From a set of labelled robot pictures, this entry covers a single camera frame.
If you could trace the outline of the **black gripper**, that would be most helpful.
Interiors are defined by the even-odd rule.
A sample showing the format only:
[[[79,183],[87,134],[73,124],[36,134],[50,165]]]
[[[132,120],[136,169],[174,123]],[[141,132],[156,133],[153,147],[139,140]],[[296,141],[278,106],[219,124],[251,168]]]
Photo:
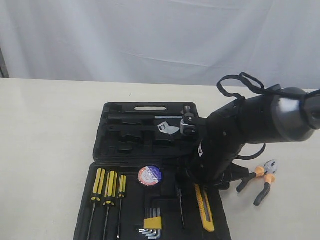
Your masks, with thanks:
[[[180,184],[195,183],[201,187],[227,190],[230,183],[247,178],[249,169],[233,163],[242,144],[213,143],[201,140],[191,155],[185,157],[177,173]]]

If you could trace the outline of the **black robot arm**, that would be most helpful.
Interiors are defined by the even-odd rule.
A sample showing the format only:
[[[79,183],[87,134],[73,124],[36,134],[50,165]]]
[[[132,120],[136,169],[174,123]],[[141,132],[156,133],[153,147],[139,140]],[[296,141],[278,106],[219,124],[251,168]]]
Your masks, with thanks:
[[[278,88],[275,94],[236,99],[194,123],[199,135],[184,164],[186,175],[196,184],[224,185],[250,175],[234,160],[252,160],[263,153],[241,156],[245,145],[308,140],[320,128],[320,94]]]

